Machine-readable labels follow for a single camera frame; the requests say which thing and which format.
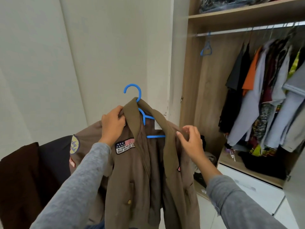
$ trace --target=wooden shelf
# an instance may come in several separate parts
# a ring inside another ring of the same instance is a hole
[[[195,186],[196,193],[198,195],[200,195],[201,197],[210,201],[208,195],[206,193],[202,192],[202,190],[204,190],[204,191],[206,190],[202,185],[200,185],[197,181],[194,180],[194,186]]]
[[[258,5],[189,16],[208,30],[227,30],[305,20],[305,0],[278,0]]]
[[[238,156],[238,153],[235,154],[235,160],[234,161],[230,154],[227,153],[224,149],[222,150],[218,163],[229,166],[233,169],[236,169],[238,171],[241,171],[243,173],[246,173],[252,177],[255,177],[257,179],[260,179],[262,181],[268,182],[272,185],[278,186],[280,188],[283,188],[285,181],[279,178],[271,177],[268,175],[264,175],[261,173],[257,173],[255,171],[249,170],[246,168],[245,164],[242,162],[242,158]]]

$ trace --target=orange shirt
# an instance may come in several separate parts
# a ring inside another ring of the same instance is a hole
[[[260,47],[256,51],[256,53],[254,55],[254,58],[252,60],[252,63],[250,65],[250,68],[249,68],[247,77],[245,79],[244,85],[242,86],[242,89],[243,89],[242,95],[243,96],[246,95],[248,90],[253,90],[255,73],[256,73],[256,64],[257,64],[257,60],[258,60],[261,49],[262,49],[262,47]]]

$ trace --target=gray shirt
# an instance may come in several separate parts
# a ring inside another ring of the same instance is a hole
[[[30,229],[83,229],[97,195],[109,153],[108,145],[95,143]],[[230,177],[215,176],[209,182],[207,194],[227,228],[286,228],[242,191]]]

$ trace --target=drawer handle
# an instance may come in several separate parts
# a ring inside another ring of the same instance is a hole
[[[236,184],[241,185],[241,186],[243,186],[243,187],[246,187],[246,188],[248,188],[248,189],[250,189],[250,190],[256,192],[256,188],[254,188],[254,187],[252,187],[252,186],[248,186],[247,184],[242,183],[242,182],[238,181],[237,179],[234,179],[234,181],[236,182]]]

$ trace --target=plastic bag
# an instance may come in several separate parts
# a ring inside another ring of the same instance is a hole
[[[270,0],[200,0],[199,13],[211,13],[248,5],[265,3],[268,1]]]

